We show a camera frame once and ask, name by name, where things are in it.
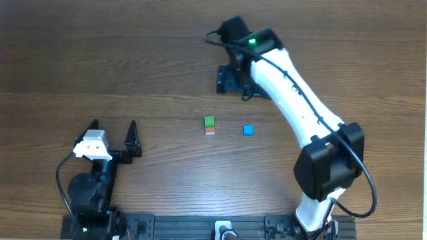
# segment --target black cable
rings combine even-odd
[[[325,128],[331,132],[332,136],[335,137],[343,146],[345,149],[347,149],[347,152],[353,157],[353,159],[356,161],[356,163],[358,164],[358,166],[360,168],[362,168],[366,180],[368,180],[369,186],[371,188],[371,193],[372,193],[372,204],[371,204],[371,208],[369,209],[368,212],[364,213],[364,214],[357,214],[357,213],[353,213],[350,210],[348,210],[347,208],[345,208],[337,199],[331,199],[340,209],[342,209],[345,213],[347,213],[350,216],[353,217],[368,217],[371,214],[373,214],[376,210],[376,206],[377,206],[377,194],[376,194],[376,186],[374,183],[374,180],[372,179],[371,175],[369,174],[369,171],[367,170],[367,168],[365,167],[365,164],[363,164],[362,160],[360,160],[359,156],[357,156],[357,154],[353,151],[353,149],[347,144],[347,142],[342,139],[341,136],[339,136],[324,120],[323,117],[320,116],[320,114],[316,111],[316,108],[312,105],[311,101],[308,99],[307,95],[302,91],[301,87],[295,82],[294,79],[292,79],[292,77],[288,74],[287,71],[284,71],[281,67],[279,67],[278,65],[276,65],[275,63],[273,63],[272,61],[270,61],[269,59],[263,57],[261,54],[259,53],[255,53],[254,51],[252,51],[251,49],[245,48],[245,47],[240,47],[237,45],[233,45],[233,44],[229,44],[229,43],[218,43],[216,41],[211,41],[208,39],[208,37],[213,34],[213,33],[217,33],[216,31],[211,31],[209,33],[206,34],[206,38],[205,38],[205,42],[212,44],[212,45],[216,45],[216,46],[222,46],[222,47],[226,47],[228,49],[234,50],[234,51],[239,51],[241,53],[245,53],[247,55],[250,55],[252,57],[255,57],[256,59],[261,59],[264,60],[266,63],[269,63],[271,66],[275,67],[278,71],[280,71],[281,73],[283,73],[284,78],[288,78],[292,84],[294,84],[294,87],[296,89],[296,91],[304,98],[304,100],[306,101],[306,103],[308,104],[308,106],[310,107],[310,109],[313,111],[313,114],[317,117],[318,121],[325,126]]]
[[[62,200],[64,201],[65,206],[66,206],[66,208],[67,208],[67,210],[68,210],[68,212],[69,212],[69,214],[71,216],[71,220],[74,222],[75,227],[77,229],[82,230],[82,228],[80,227],[79,222],[77,221],[77,219],[75,218],[75,216],[73,214],[73,211],[71,210],[71,207],[70,207],[70,205],[69,205],[69,203],[67,201],[67,196],[65,196],[64,189],[62,188],[62,184],[61,184],[61,169],[62,169],[62,166],[64,166],[64,164],[68,160],[70,160],[72,157],[74,157],[74,156],[75,156],[74,152],[70,152],[70,154],[64,160],[62,160],[62,162],[58,165],[58,168],[56,168],[56,183],[58,184],[58,189],[59,189],[59,193],[61,194]]]

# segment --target blue block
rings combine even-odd
[[[254,135],[254,126],[244,125],[243,126],[243,135],[244,136],[253,136]]]

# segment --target green block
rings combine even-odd
[[[214,117],[205,117],[205,128],[215,127]]]

